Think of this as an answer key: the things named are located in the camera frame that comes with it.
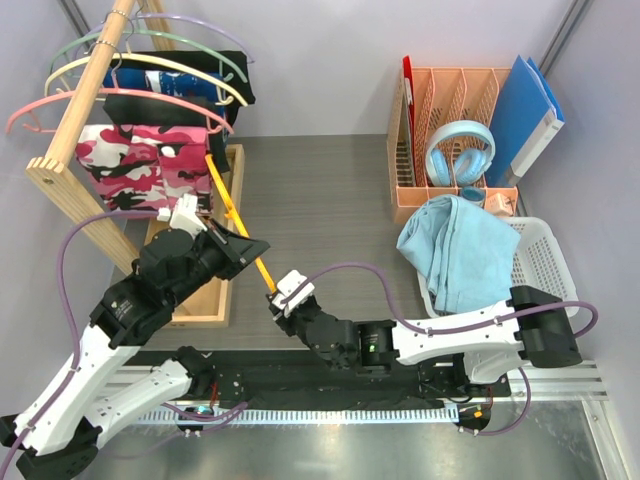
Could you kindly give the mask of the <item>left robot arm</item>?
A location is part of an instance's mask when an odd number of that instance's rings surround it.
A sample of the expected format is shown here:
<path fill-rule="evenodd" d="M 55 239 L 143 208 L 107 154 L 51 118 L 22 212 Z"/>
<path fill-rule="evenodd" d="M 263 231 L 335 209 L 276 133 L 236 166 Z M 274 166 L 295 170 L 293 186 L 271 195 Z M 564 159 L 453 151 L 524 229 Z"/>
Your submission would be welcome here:
<path fill-rule="evenodd" d="M 195 232 L 168 228 L 145 245 L 132 272 L 109 287 L 78 346 L 41 396 L 1 419 L 1 443 L 19 457 L 26 479 L 72 479 L 139 416 L 180 397 L 204 398 L 215 368 L 195 348 L 179 348 L 142 380 L 99 399 L 109 378 L 214 278 L 231 280 L 269 249 L 268 242 L 211 222 Z"/>

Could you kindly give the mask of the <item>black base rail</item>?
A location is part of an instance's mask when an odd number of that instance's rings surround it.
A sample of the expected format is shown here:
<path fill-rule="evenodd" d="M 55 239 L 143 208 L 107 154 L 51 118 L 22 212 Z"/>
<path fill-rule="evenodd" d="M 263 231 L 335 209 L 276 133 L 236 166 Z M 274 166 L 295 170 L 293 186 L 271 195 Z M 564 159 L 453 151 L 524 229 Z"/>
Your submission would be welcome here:
<path fill-rule="evenodd" d="M 303 350 L 213 351 L 208 359 L 223 408 L 245 402 L 251 410 L 272 411 L 418 410 L 439 409 L 446 400 L 511 395 L 506 375 L 489 385 L 472 383 L 460 355 L 395 363 L 378 376 L 333 370 Z"/>

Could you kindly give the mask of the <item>pink camouflage trousers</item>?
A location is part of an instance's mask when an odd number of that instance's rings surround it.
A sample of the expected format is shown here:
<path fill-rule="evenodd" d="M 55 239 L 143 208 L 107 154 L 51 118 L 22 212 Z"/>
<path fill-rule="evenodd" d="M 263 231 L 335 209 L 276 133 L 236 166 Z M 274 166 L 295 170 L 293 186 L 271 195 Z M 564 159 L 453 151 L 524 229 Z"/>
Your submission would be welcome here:
<path fill-rule="evenodd" d="M 87 125 L 76 158 L 111 210 L 172 208 L 185 194 L 210 212 L 212 185 L 202 127 Z"/>

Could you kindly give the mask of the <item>orange desk file organizer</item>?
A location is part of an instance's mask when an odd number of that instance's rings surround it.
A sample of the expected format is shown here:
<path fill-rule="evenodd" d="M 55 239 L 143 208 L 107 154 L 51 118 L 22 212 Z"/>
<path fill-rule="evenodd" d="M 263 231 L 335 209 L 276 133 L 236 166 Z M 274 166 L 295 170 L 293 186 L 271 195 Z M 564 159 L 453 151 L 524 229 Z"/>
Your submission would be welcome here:
<path fill-rule="evenodd" d="M 416 67 L 406 56 L 387 133 L 391 219 L 402 224 L 427 201 L 459 195 L 489 143 L 469 134 L 435 140 L 436 131 L 470 120 L 488 127 L 510 73 L 500 67 Z"/>

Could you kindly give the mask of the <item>cream plastic hanger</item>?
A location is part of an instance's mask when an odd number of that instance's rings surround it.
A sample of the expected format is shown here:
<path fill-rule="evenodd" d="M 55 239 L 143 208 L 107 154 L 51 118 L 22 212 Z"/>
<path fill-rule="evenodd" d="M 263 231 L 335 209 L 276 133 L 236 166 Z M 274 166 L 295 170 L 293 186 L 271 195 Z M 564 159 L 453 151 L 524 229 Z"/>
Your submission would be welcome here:
<path fill-rule="evenodd" d="M 184 64 L 181 64 L 179 62 L 175 62 L 172 60 L 167 60 L 167 59 L 162 59 L 159 57 L 154 57 L 154 56 L 150 56 L 150 55 L 145 55 L 145 54 L 138 54 L 138 53 L 127 53 L 127 54 L 123 54 L 122 55 L 122 59 L 123 60 L 133 60 L 133 61 L 138 61 L 138 62 L 145 62 L 145 63 L 152 63 L 154 65 L 158 65 L 158 66 L 164 66 L 164 67 L 168 67 L 170 70 L 174 70 L 180 73 L 185 73 L 185 74 L 189 74 L 192 75 L 196 78 L 200 78 L 212 85 L 215 85 L 217 88 L 226 91 L 230 96 L 232 96 L 234 99 L 236 99 L 241 106 L 246 107 L 249 105 L 248 101 L 232 86 L 230 86 L 229 84 L 225 83 L 222 80 L 219 80 L 217 78 L 215 78 L 212 75 L 206 74 L 204 72 L 201 72 L 200 70 L 188 67 Z M 73 70 L 75 68 L 80 67 L 81 65 L 85 65 L 87 63 L 89 63 L 91 60 L 91 56 L 84 56 L 82 58 L 79 58 L 77 60 L 71 61 L 63 66 L 61 66 L 60 68 L 58 68 L 57 70 L 53 71 L 45 80 L 44 83 L 44 95 L 48 95 L 49 94 L 49 90 L 50 90 L 50 85 L 51 83 L 63 76 L 66 72 Z"/>

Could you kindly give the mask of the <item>purple plastic hanger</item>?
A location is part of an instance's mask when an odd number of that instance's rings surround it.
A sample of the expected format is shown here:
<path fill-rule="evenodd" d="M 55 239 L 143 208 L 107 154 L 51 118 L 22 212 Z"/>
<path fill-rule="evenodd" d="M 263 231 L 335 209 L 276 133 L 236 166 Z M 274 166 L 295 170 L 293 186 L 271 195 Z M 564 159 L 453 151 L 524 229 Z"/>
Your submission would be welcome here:
<path fill-rule="evenodd" d="M 129 18 L 128 22 L 131 23 L 133 25 L 133 27 L 134 27 L 134 29 L 130 30 L 130 31 L 142 30 L 141 28 L 139 28 L 134 23 L 134 20 L 146 20 L 146 19 L 170 19 L 170 20 L 188 22 L 188 23 L 191 23 L 191 24 L 194 24 L 194 25 L 205 27 L 208 30 L 211 30 L 211 31 L 214 31 L 214 32 L 217 32 L 217 33 L 221 34 L 223 37 L 231 40 L 237 46 L 241 47 L 240 51 L 218 50 L 218 51 L 221 51 L 223 55 L 228 56 L 231 60 L 239 59 L 240 55 L 242 55 L 243 58 L 244 58 L 244 61 L 247 64 L 254 64 L 255 63 L 255 60 L 249 54 L 249 52 L 246 50 L 246 48 L 244 47 L 244 45 L 242 44 L 242 42 L 240 40 L 238 40 L 235 36 L 227 33 L 225 30 L 223 30 L 222 28 L 220 28 L 220 27 L 218 27 L 218 26 L 216 26 L 214 24 L 207 23 L 205 21 L 198 20 L 196 18 L 192 18 L 192 17 L 188 17 L 188 16 L 184 16 L 184 15 L 174 15 L 174 14 L 165 14 L 165 13 L 148 13 L 148 14 L 142 14 L 140 16 Z"/>

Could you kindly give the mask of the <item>wooden clothes rack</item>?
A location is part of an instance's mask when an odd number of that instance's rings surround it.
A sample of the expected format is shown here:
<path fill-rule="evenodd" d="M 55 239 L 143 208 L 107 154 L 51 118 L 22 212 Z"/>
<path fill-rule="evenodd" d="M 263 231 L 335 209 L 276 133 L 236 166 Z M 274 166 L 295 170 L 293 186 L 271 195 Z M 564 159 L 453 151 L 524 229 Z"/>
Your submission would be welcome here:
<path fill-rule="evenodd" d="M 60 100 L 70 100 L 55 130 L 51 143 L 44 156 L 31 159 L 26 167 L 26 174 L 32 182 L 74 223 L 88 219 L 92 214 L 119 213 L 104 212 L 102 203 L 94 199 L 70 170 L 75 146 L 81 131 L 87 123 L 89 114 L 99 92 L 99 75 L 105 74 L 115 51 L 126 21 L 136 3 L 144 5 L 144 1 L 115 1 L 106 14 L 104 30 L 99 40 L 106 41 L 95 47 L 83 72 L 77 91 L 63 92 L 34 102 L 37 105 L 26 107 L 27 112 Z M 231 161 L 231 173 L 224 174 L 224 184 L 230 187 L 231 199 L 237 203 L 241 200 L 244 178 L 245 151 L 242 145 L 231 144 L 226 150 L 227 160 Z M 131 261 L 138 253 L 124 231 L 114 223 L 112 218 L 99 219 L 82 228 L 82 232 L 112 260 L 123 273 L 130 270 Z M 232 284 L 220 280 L 212 280 L 200 288 L 179 307 L 174 320 L 166 328 L 219 328 L 230 323 Z"/>

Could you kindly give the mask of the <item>dark grey trousers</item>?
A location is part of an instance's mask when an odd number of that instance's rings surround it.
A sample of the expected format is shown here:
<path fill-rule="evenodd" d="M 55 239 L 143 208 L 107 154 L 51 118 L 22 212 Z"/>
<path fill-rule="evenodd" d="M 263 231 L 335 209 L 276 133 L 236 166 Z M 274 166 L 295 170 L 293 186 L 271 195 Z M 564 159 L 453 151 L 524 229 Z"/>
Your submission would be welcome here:
<path fill-rule="evenodd" d="M 193 110 L 148 97 L 108 95 L 103 110 L 115 124 L 205 128 L 208 121 Z M 223 130 L 209 134 L 206 143 L 220 173 L 231 170 L 226 157 L 227 138 L 228 134 Z"/>

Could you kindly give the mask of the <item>orange plastic hanger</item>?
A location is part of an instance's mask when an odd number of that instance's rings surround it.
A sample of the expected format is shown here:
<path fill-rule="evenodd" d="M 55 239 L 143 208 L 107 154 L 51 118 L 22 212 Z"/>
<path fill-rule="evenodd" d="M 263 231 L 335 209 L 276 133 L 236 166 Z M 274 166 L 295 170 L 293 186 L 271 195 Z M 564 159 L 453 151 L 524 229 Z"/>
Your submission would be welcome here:
<path fill-rule="evenodd" d="M 209 173 L 212 177 L 213 183 L 218 191 L 218 194 L 226 208 L 226 217 L 229 218 L 233 225 L 237 228 L 238 232 L 245 237 L 249 236 L 249 233 L 244 225 L 244 222 L 231 198 L 231 195 L 222 179 L 221 174 L 219 173 L 218 169 L 216 168 L 214 161 L 213 161 L 213 157 L 211 154 L 207 154 L 205 156 L 205 162 L 206 165 L 208 167 Z M 258 269 L 262 279 L 264 280 L 268 291 L 273 294 L 276 292 L 276 283 L 274 282 L 271 274 L 269 273 L 266 265 L 264 264 L 263 260 L 258 257 L 255 261 L 254 261 L 256 268 Z"/>

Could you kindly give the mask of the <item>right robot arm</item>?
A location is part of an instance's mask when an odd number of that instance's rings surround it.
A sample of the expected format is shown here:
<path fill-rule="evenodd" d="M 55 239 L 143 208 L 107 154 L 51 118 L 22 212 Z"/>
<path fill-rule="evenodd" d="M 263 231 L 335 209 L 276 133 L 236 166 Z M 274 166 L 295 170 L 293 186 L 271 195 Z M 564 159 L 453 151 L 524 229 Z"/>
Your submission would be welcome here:
<path fill-rule="evenodd" d="M 329 368 L 386 376 L 456 357 L 453 388 L 471 396 L 507 372 L 530 364 L 540 369 L 578 365 L 583 358 L 564 301 L 531 286 L 511 288 L 510 298 L 478 310 L 431 319 L 361 321 L 322 310 L 312 293 L 270 299 L 275 323 L 297 337 Z"/>

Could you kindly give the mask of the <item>white plastic basket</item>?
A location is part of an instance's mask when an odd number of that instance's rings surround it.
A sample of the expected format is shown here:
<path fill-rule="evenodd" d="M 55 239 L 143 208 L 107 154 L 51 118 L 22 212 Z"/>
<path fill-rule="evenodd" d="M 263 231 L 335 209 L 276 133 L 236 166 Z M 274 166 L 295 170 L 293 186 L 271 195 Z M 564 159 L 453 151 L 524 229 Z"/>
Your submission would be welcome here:
<path fill-rule="evenodd" d="M 547 223 L 534 217 L 501 220 L 520 234 L 520 241 L 513 259 L 512 287 L 531 286 L 562 300 L 575 300 L 577 298 L 575 284 L 559 243 Z M 429 315 L 435 317 L 446 315 L 447 313 L 438 313 L 433 310 L 426 280 L 419 273 L 418 276 L 421 281 L 421 294 Z"/>

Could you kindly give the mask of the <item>red folder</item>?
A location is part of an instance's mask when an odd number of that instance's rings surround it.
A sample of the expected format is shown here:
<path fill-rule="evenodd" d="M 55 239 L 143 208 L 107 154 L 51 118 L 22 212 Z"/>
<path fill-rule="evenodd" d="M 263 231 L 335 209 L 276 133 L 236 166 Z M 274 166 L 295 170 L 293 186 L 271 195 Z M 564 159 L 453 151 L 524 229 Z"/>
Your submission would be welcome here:
<path fill-rule="evenodd" d="M 406 143 L 408 147 L 409 168 L 411 172 L 411 185 L 416 185 L 414 166 L 414 99 L 413 99 L 413 75 L 412 64 L 409 55 L 402 59 L 404 102 L 406 105 Z"/>

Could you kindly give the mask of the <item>green plastic hanger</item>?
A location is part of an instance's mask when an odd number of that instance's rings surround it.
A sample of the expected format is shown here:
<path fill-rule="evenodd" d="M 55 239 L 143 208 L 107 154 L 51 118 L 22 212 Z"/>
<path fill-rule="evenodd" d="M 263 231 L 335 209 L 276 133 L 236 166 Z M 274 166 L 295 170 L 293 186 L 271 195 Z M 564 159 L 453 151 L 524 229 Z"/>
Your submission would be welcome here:
<path fill-rule="evenodd" d="M 160 38 L 160 39 L 174 40 L 174 41 L 177 41 L 179 43 L 182 43 L 182 44 L 185 44 L 185 45 L 189 45 L 191 47 L 195 47 L 197 50 L 203 51 L 206 54 L 216 58 L 220 63 L 228 65 L 239 76 L 239 78 L 240 78 L 240 80 L 242 82 L 244 82 L 244 83 L 248 83 L 249 82 L 249 77 L 241 69 L 241 67 L 236 64 L 235 61 L 231 60 L 228 56 L 223 55 L 221 51 L 213 50 L 212 48 L 209 48 L 208 46 L 205 46 L 204 44 L 201 44 L 199 42 L 184 38 L 184 37 L 176 35 L 176 34 L 167 33 L 167 32 L 161 32 L 161 31 L 156 31 L 156 30 L 146 30 L 146 29 L 142 29 L 142 30 L 138 30 L 138 31 L 125 30 L 124 33 L 125 34 L 148 36 L 148 37 L 151 37 L 153 39 Z M 84 35 L 83 37 L 81 37 L 79 39 L 76 39 L 76 40 L 68 43 L 64 47 L 62 47 L 53 56 L 53 59 L 51 60 L 51 63 L 50 63 L 50 71 L 53 71 L 53 67 L 55 66 L 56 60 L 59 57 L 66 56 L 67 52 L 69 50 L 71 50 L 72 48 L 79 47 L 79 46 L 81 46 L 81 45 L 83 45 L 85 43 L 88 43 L 91 40 L 97 40 L 100 35 L 101 35 L 101 31 L 98 31 L 98 30 L 96 30 L 95 32 L 89 32 L 88 34 Z"/>

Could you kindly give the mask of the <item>light blue trousers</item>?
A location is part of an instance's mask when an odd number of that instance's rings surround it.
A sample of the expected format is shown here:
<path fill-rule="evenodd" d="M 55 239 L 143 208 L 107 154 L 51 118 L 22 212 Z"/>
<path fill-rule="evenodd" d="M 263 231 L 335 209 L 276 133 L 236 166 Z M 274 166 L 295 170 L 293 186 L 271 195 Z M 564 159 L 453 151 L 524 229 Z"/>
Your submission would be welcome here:
<path fill-rule="evenodd" d="M 520 234 L 498 217 L 454 195 L 416 210 L 396 248 L 426 280 L 432 308 L 457 314 L 510 297 Z"/>

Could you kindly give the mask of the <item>pink plastic hanger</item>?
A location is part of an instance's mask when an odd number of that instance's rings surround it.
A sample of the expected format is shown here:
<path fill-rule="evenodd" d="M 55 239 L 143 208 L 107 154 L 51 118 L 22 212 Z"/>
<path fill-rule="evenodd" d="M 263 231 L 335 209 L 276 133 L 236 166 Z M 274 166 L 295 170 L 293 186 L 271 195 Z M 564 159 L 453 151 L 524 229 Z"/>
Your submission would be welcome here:
<path fill-rule="evenodd" d="M 76 90 L 70 90 L 70 91 L 60 90 L 56 94 L 45 96 L 39 100 L 33 101 L 21 107 L 8 118 L 5 126 L 5 133 L 10 134 L 14 123 L 23 115 L 29 115 L 34 121 L 34 124 L 24 123 L 23 124 L 24 129 L 32 132 L 36 132 L 36 133 L 55 133 L 56 129 L 51 130 L 51 129 L 42 128 L 42 125 L 37 115 L 34 113 L 34 111 L 37 108 L 52 104 L 54 102 L 58 102 L 62 100 L 70 100 L 76 93 L 77 93 Z M 208 120 L 216 121 L 218 123 L 218 127 L 211 128 L 210 129 L 211 133 L 217 133 L 221 129 L 227 130 L 230 134 L 235 133 L 235 130 L 231 126 L 231 124 L 222 116 L 218 115 L 217 113 L 214 113 L 213 111 L 207 108 L 198 106 L 194 103 L 188 102 L 181 98 L 172 97 L 172 96 L 168 96 L 161 93 L 142 91 L 142 90 L 124 89 L 124 88 L 99 88 L 98 94 L 146 98 L 151 100 L 158 100 L 167 104 L 176 105 L 181 108 L 185 108 L 187 110 L 191 110 L 195 113 L 198 113 L 204 116 L 205 118 L 207 118 Z"/>

